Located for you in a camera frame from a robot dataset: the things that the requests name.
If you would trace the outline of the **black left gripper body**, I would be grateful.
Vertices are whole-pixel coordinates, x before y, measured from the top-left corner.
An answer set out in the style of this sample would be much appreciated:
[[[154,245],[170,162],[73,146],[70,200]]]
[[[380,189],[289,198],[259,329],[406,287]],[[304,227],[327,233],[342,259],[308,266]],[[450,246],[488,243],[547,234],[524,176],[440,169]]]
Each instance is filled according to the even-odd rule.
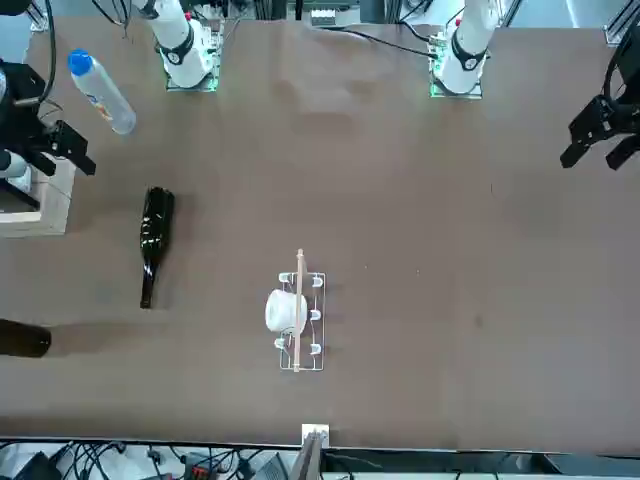
[[[622,93],[611,94],[611,80],[619,72]],[[633,44],[619,44],[605,73],[604,97],[618,120],[632,123],[639,110],[639,48]]]

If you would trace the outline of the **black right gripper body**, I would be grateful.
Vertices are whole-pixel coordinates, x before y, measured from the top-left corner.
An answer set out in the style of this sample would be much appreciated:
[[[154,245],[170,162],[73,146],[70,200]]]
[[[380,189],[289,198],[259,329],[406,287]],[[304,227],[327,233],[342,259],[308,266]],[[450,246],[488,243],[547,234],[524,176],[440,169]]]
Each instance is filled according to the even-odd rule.
[[[56,147],[56,128],[39,119],[45,82],[29,65],[1,61],[1,144],[34,150]]]

